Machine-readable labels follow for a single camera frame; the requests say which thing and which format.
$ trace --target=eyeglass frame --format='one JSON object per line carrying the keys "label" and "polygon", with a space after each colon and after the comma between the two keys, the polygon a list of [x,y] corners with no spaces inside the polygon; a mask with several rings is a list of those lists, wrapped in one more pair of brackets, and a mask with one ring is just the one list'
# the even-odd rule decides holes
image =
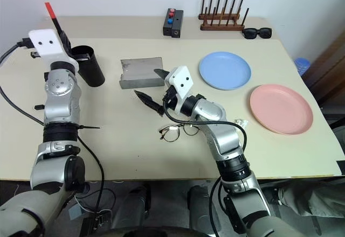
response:
{"label": "eyeglass frame", "polygon": [[[255,30],[256,31],[256,35],[254,38],[247,38],[246,35],[245,35],[245,32],[248,31],[248,30]],[[260,34],[260,31],[261,30],[268,30],[270,32],[270,36],[267,37],[267,38],[264,38],[261,36]],[[260,36],[260,38],[263,38],[263,39],[270,39],[272,37],[272,29],[271,28],[268,28],[268,27],[263,27],[263,28],[260,28],[260,29],[256,29],[256,28],[245,28],[242,30],[242,33],[243,33],[243,37],[245,37],[246,39],[255,39],[257,37],[257,35]]]}
{"label": "eyeglass frame", "polygon": [[[190,135],[190,134],[188,134],[188,133],[185,131],[185,129],[184,129],[184,126],[185,126],[185,125],[188,125],[188,124],[169,125],[169,126],[166,126],[166,127],[162,128],[162,129],[160,129],[160,130],[159,130],[159,133],[161,134],[160,140],[163,140],[163,139],[164,139],[165,141],[167,141],[167,142],[169,142],[169,143],[172,143],[172,142],[178,140],[178,138],[180,137],[180,127],[183,127],[183,131],[184,131],[187,135],[189,135],[189,136],[195,136],[195,135],[196,135],[197,133],[199,133],[199,131],[200,131],[200,128],[191,125],[193,128],[198,129],[198,131],[196,131],[195,134]],[[169,128],[170,128],[170,127],[176,127],[176,128],[178,129],[178,131],[177,131],[177,133],[178,133],[178,134],[177,134],[177,138],[176,138],[175,140],[173,140],[173,141],[168,141],[168,140],[166,140],[166,139],[164,138],[164,136],[167,134],[167,132],[169,132]]]}

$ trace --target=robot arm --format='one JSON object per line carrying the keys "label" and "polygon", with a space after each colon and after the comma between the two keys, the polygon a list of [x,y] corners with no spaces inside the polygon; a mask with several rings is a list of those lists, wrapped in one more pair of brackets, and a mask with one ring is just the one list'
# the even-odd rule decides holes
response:
{"label": "robot arm", "polygon": [[45,83],[43,143],[31,172],[32,191],[18,194],[0,207],[0,236],[44,234],[85,182],[84,162],[77,156],[81,95],[75,78],[78,63],[66,54],[53,30],[31,31],[29,36],[50,67]]}
{"label": "robot arm", "polygon": [[[239,142],[236,125],[230,126],[233,123],[227,122],[224,108],[201,95],[190,95],[193,83],[187,67],[176,68],[170,73],[161,69],[155,72],[165,79],[169,87],[162,108],[148,95],[138,91],[135,93],[160,115],[164,111],[174,122],[197,124],[205,134],[227,193],[224,204],[235,232],[254,237],[303,236],[279,218],[271,216],[258,181],[244,156],[245,146],[242,147]],[[190,121],[173,118],[168,108],[176,114],[190,117]]]}

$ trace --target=blue plate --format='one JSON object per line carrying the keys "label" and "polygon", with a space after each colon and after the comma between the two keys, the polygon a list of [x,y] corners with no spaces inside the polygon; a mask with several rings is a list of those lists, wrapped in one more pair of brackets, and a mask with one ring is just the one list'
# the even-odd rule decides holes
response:
{"label": "blue plate", "polygon": [[233,90],[245,85],[252,74],[248,63],[229,52],[214,52],[201,60],[201,77],[210,86],[220,90]]}

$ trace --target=eyeglass lens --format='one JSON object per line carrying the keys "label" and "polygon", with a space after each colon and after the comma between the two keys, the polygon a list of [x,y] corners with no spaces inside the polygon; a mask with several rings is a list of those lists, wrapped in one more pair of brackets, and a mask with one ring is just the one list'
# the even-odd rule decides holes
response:
{"label": "eyeglass lens", "polygon": [[183,125],[183,130],[189,136],[196,135],[199,132],[198,127],[195,127],[193,125],[188,125],[188,124]]}
{"label": "eyeglass lens", "polygon": [[168,142],[173,142],[180,136],[180,129],[178,126],[169,126],[162,130],[162,137]]}
{"label": "eyeglass lens", "polygon": [[263,39],[269,39],[272,36],[272,30],[270,28],[261,28],[259,30],[259,35]]}
{"label": "eyeglass lens", "polygon": [[254,28],[244,29],[243,34],[246,39],[255,39],[257,37],[257,29],[254,29]]}

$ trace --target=white wall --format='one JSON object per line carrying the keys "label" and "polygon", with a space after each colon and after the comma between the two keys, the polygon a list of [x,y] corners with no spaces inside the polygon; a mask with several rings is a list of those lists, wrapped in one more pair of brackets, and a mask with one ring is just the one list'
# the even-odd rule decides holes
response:
{"label": "white wall", "polygon": [[[173,6],[196,16],[201,0],[0,0],[0,51],[4,52],[47,16],[164,16]],[[249,16],[267,18],[292,58],[314,60],[345,29],[345,0],[244,0]]]}

